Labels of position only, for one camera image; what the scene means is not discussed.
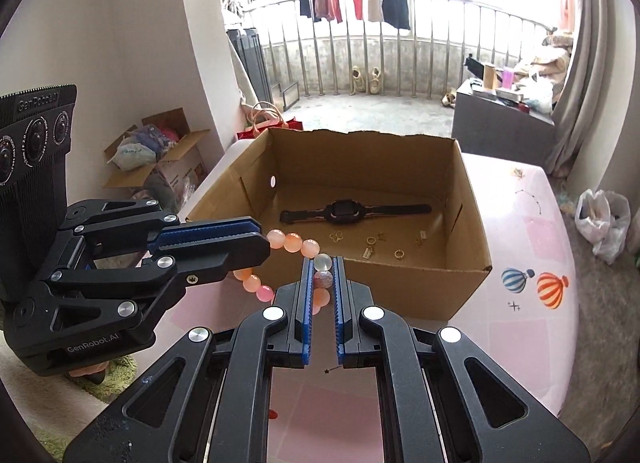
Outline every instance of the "cardboard box with items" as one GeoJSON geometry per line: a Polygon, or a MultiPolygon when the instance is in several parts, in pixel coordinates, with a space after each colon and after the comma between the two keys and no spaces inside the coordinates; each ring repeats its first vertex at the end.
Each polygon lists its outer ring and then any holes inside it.
{"type": "MultiPolygon", "coordinates": [[[[325,130],[262,133],[200,199],[190,220],[251,215],[271,229],[315,239],[342,255],[348,278],[403,316],[448,320],[491,271],[482,221],[460,148],[435,136],[325,130]],[[286,224],[282,211],[334,201],[425,205],[428,214],[364,217],[351,224],[286,224]]],[[[255,273],[273,288],[295,281],[302,256],[272,250],[255,273]]]]}
{"type": "MultiPolygon", "coordinates": [[[[196,145],[209,130],[192,132],[182,108],[146,117],[142,124],[153,125],[161,132],[165,130],[166,134],[178,140],[155,162],[132,170],[114,167],[103,187],[144,188],[153,198],[158,199],[162,208],[178,212],[207,175],[196,145]]],[[[114,157],[123,139],[137,129],[136,125],[131,126],[104,150],[108,160],[114,157]]]]}

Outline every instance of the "gray carpet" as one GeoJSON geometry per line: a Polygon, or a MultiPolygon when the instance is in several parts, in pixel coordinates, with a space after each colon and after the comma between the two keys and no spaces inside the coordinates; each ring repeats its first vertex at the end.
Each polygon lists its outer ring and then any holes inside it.
{"type": "Polygon", "coordinates": [[[640,398],[640,273],[626,251],[611,266],[596,259],[573,217],[564,216],[564,224],[574,253],[580,323],[560,419],[595,459],[602,445],[620,433],[640,398]]]}

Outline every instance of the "blue gripper pad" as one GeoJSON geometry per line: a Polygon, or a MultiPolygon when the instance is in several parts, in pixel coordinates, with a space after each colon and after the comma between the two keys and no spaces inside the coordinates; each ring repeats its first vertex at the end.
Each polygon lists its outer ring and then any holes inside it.
{"type": "Polygon", "coordinates": [[[314,265],[309,259],[305,259],[302,265],[298,302],[302,305],[302,361],[305,366],[308,366],[311,358],[311,326],[314,303],[314,265]]]}
{"type": "Polygon", "coordinates": [[[250,217],[184,223],[162,230],[154,241],[148,243],[147,249],[153,255],[161,247],[219,239],[251,232],[260,233],[262,229],[260,224],[250,217]]]}
{"type": "Polygon", "coordinates": [[[335,351],[338,355],[338,365],[344,363],[344,313],[342,310],[342,290],[346,283],[344,276],[344,264],[338,262],[338,257],[333,258],[332,270],[334,273],[334,318],[335,318],[335,351]]]}

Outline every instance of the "white wall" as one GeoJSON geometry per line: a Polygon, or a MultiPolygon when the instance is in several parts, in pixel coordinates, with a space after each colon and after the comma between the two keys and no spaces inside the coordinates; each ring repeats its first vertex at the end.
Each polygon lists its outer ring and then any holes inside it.
{"type": "Polygon", "coordinates": [[[0,39],[0,93],[77,84],[69,203],[113,197],[102,150],[136,118],[111,31],[107,0],[23,0],[0,39]]]}
{"type": "Polygon", "coordinates": [[[242,128],[220,0],[23,0],[0,39],[0,94],[64,83],[78,85],[69,203],[119,197],[101,189],[102,150],[145,116],[183,107],[212,129],[209,169],[242,128]]]}
{"type": "Polygon", "coordinates": [[[110,0],[110,8],[138,113],[183,107],[192,130],[219,125],[222,138],[210,133],[198,145],[211,169],[242,128],[220,0],[110,0]]]}
{"type": "Polygon", "coordinates": [[[631,0],[607,0],[608,41],[593,124],[567,180],[577,196],[587,188],[615,190],[637,207],[640,180],[638,17],[631,0]]]}

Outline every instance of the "watch face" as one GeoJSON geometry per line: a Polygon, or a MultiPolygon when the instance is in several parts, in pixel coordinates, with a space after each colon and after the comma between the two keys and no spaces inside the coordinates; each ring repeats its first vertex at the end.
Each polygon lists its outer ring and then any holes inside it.
{"type": "Polygon", "coordinates": [[[354,216],[358,213],[358,206],[352,199],[341,199],[332,204],[332,214],[338,216],[354,216]]]}

